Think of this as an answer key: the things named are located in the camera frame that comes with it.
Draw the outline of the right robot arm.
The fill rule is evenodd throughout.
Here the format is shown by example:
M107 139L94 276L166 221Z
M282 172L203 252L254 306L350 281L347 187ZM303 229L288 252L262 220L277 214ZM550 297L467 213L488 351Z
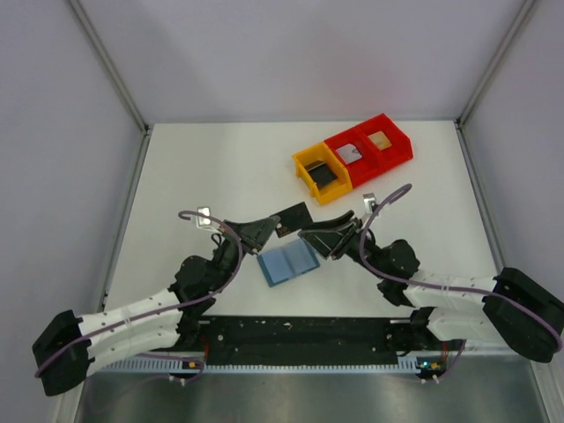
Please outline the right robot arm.
M562 301L516 268L483 278L423 271L407 241L379 246L352 211L306 226L298 235L321 257L347 256L379 278L377 288L389 303L413 308L410 319L418 333L439 341L506 345L541 363L563 348Z

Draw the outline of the black credit card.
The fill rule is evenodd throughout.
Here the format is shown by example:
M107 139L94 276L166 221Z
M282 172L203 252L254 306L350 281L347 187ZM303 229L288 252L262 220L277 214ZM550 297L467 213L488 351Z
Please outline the black credit card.
M310 226L313 223L308 206L305 202L297 203L282 211L275 212L273 217L278 217L275 229L278 238L283 238Z

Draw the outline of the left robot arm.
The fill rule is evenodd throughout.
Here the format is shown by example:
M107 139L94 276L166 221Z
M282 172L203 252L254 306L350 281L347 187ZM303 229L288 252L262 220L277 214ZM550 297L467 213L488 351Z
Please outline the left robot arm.
M279 221L277 215L246 223L218 220L211 258L186 258L169 287L96 314L66 310L56 315L32 346L34 376L44 394L62 395L130 356L192 346L200 316L234 280L244 257L263 249Z

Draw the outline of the blue leather card holder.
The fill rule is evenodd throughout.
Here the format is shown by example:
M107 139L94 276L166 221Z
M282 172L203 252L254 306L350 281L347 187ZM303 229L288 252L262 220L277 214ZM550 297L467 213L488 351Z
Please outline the blue leather card holder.
M269 287L275 287L320 267L315 251L298 239L271 249L257 257L258 264Z

